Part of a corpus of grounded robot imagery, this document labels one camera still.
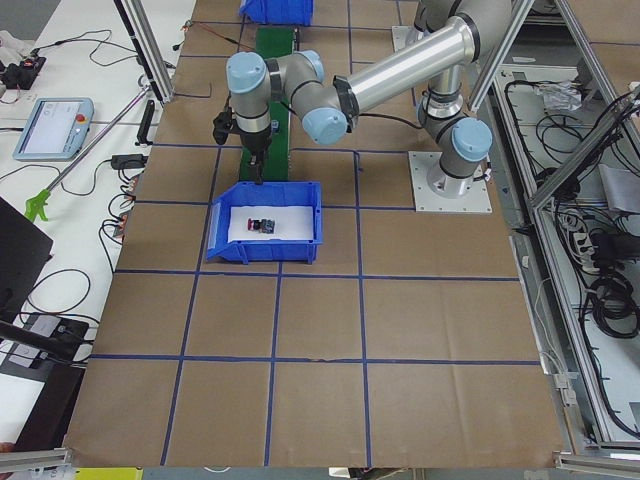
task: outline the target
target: green claw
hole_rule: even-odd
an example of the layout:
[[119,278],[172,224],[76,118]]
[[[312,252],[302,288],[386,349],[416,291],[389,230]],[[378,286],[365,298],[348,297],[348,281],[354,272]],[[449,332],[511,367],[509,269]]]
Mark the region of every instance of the green claw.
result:
[[27,209],[24,216],[32,222],[36,221],[36,217],[40,216],[45,222],[48,220],[44,214],[44,206],[47,205],[47,199],[51,196],[49,190],[42,190],[38,195],[26,201]]

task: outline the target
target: small object in bin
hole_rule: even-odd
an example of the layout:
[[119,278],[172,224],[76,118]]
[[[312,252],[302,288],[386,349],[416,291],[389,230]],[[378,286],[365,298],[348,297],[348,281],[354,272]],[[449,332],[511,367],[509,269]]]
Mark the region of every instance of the small object in bin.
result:
[[263,218],[262,220],[252,220],[250,218],[247,221],[247,230],[249,230],[250,232],[272,234],[275,226],[275,220],[267,220],[266,218]]

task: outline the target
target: robotic arm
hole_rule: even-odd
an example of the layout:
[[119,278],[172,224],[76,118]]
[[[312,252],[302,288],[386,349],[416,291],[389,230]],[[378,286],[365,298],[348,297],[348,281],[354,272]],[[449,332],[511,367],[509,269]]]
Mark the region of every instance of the robotic arm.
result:
[[429,80],[418,117],[444,152],[435,183],[443,196],[459,196],[492,143],[488,127],[461,112],[461,74],[499,42],[510,18],[510,0],[420,0],[415,28],[430,35],[329,86],[313,51],[267,60],[237,53],[227,62],[230,104],[214,120],[214,138],[223,144],[239,134],[259,183],[271,138],[270,101],[288,99],[307,134],[331,145],[356,128],[361,113]]

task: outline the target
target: brown tiled table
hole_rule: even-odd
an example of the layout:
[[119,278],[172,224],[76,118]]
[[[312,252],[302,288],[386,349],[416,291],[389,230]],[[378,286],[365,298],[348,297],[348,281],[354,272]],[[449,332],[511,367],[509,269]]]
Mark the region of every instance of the brown tiled table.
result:
[[[199,0],[194,19],[251,44],[236,3]],[[413,21],[406,2],[315,3],[302,49],[330,75]],[[241,155],[211,139],[235,51],[187,34],[66,440],[77,462],[550,465],[562,443],[497,190],[491,215],[416,214],[406,152],[434,149],[426,133],[362,118],[321,149],[294,119],[291,178],[323,189],[317,261],[204,261]],[[376,110],[414,118],[414,102]]]

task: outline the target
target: tablet screen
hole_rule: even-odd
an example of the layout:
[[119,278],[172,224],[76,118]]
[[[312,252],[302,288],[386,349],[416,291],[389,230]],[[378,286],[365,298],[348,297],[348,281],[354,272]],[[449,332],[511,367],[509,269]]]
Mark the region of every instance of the tablet screen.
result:
[[62,153],[82,102],[43,102],[22,147],[24,153]]

